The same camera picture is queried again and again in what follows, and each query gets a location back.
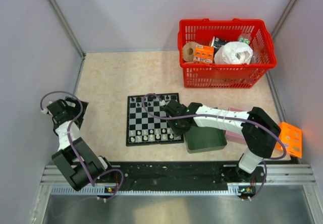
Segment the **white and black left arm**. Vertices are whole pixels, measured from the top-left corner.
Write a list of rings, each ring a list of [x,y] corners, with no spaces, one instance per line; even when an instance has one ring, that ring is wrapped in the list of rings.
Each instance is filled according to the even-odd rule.
[[[53,131],[59,138],[58,151],[51,159],[76,191],[90,184],[84,166],[92,179],[99,177],[102,181],[109,182],[115,174],[107,159],[96,156],[80,137],[87,106],[87,102],[78,102],[71,97],[56,100],[47,106],[48,113],[52,116]]]

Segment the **black and grey chessboard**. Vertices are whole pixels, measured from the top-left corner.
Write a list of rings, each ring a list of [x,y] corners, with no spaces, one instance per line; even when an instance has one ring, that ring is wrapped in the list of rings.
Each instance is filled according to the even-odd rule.
[[[142,95],[127,98],[126,146],[183,143],[184,136],[175,135],[166,120],[148,114],[150,112],[159,117],[168,116],[159,104],[159,99],[148,96],[143,102],[142,98]]]

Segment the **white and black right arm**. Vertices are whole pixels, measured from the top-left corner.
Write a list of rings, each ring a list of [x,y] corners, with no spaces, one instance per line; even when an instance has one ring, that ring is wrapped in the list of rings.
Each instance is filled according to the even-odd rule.
[[[281,128],[261,108],[250,111],[231,111],[192,102],[189,106],[170,100],[160,103],[175,134],[182,135],[192,127],[215,128],[242,136],[247,150],[235,169],[236,177],[246,182],[254,175],[257,165],[271,158]]]

